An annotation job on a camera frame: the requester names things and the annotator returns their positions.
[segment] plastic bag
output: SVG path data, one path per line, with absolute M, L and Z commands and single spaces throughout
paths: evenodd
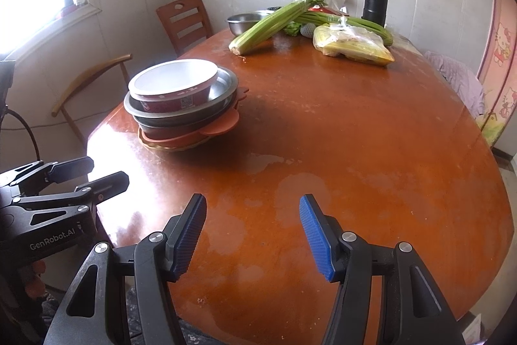
M 346 6 L 345 6 L 345 0 L 324 0 L 326 3 L 326 6 L 329 7 L 331 10 L 338 11 L 338 12 L 344 12 L 346 13 Z
M 312 44 L 327 56 L 342 54 L 348 59 L 382 66 L 395 61 L 380 36 L 366 28 L 347 25 L 346 18 L 342 18 L 341 24 L 317 27 Z

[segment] metal screw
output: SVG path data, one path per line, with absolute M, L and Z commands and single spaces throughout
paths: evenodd
M 160 233 L 159 231 L 157 231 L 156 233 L 152 233 L 149 236 L 149 241 L 151 243 L 158 243 L 158 242 L 162 241 L 163 239 L 164 239 L 164 234 Z
M 410 251 L 412 251 L 413 249 L 413 246 L 409 243 L 406 243 L 406 242 L 402 242 L 399 244 L 399 249 L 401 251 L 403 251 L 404 253 L 409 253 Z
M 108 249 L 108 245 L 106 243 L 99 243 L 95 246 L 96 253 L 104 253 Z
M 345 231 L 341 237 L 343 238 L 343 240 L 349 243 L 357 240 L 357 236 L 352 231 Z

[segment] green vegetable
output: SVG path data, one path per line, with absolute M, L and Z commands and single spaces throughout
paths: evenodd
M 301 24 L 312 23 L 316 24 L 317 26 L 321 26 L 323 24 L 339 24 L 340 19 L 341 18 L 338 15 L 307 11 L 296 18 L 295 21 Z M 354 27 L 366 28 L 378 36 L 381 36 L 384 46 L 391 46 L 393 44 L 393 35 L 379 24 L 356 17 L 347 17 L 346 23 Z
M 288 23 L 295 20 L 301 13 L 313 5 L 321 5 L 322 3 L 323 0 L 295 0 L 261 19 L 248 31 L 234 38 L 228 47 L 235 55 L 245 55 L 253 47 L 267 40 Z
M 284 32 L 288 36 L 296 37 L 296 36 L 298 36 L 298 34 L 300 34 L 300 28 L 301 28 L 300 23 L 295 23 L 294 21 L 291 21 L 289 24 L 287 24 L 284 27 Z

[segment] orange table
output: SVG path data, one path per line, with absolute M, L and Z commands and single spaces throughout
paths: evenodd
M 163 229 L 191 195 L 208 216 L 171 293 L 179 315 L 230 344 L 319 344 L 336 285 L 316 270 L 298 216 L 304 193 L 370 243 L 410 242 L 454 314 L 495 277 L 513 235 L 508 198 L 474 120 L 431 66 L 393 48 L 387 69 L 330 58 L 277 35 L 245 58 L 222 31 L 188 52 L 250 88 L 230 133 L 154 152 L 123 107 L 90 137 L 91 178 L 118 170 L 126 193 L 99 206 L 117 246 Z M 374 282 L 366 343 L 376 336 Z

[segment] wooden chair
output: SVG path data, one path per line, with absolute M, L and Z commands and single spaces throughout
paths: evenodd
M 196 13 L 179 18 L 175 21 L 173 20 L 175 16 L 196 8 Z M 209 38 L 214 35 L 202 0 L 177 0 L 159 7 L 156 10 L 156 13 L 164 26 L 167 35 L 171 39 L 172 46 L 178 56 L 181 56 L 185 52 L 186 47 L 190 46 L 200 38 Z M 178 36 L 178 33 L 181 31 L 199 23 L 202 24 L 202 27 L 191 31 L 182 37 Z
M 52 117 L 56 117 L 59 112 L 63 113 L 63 116 L 65 117 L 65 120 L 70 125 L 73 133 L 76 134 L 76 136 L 79 138 L 79 141 L 84 146 L 84 149 L 86 150 L 87 145 L 87 139 L 84 137 L 84 135 L 81 133 L 79 128 L 77 127 L 76 123 L 72 120 L 71 116 L 68 114 L 68 112 L 65 109 L 65 103 L 70 100 L 72 97 L 74 97 L 77 93 L 79 93 L 82 89 L 90 85 L 93 81 L 95 81 L 99 76 L 101 76 L 104 72 L 111 69 L 114 66 L 120 65 L 122 70 L 122 76 L 124 78 L 124 81 L 126 82 L 126 87 L 129 84 L 129 75 L 128 71 L 126 69 L 126 66 L 124 62 L 127 62 L 128 60 L 131 60 L 133 58 L 133 55 L 124 55 L 120 56 L 116 59 L 109 60 L 108 62 L 99 63 L 87 70 L 85 70 L 81 75 L 79 75 L 75 80 L 72 81 L 72 83 L 68 86 L 68 88 L 65 90 L 59 101 L 56 103 L 54 108 L 52 109 Z

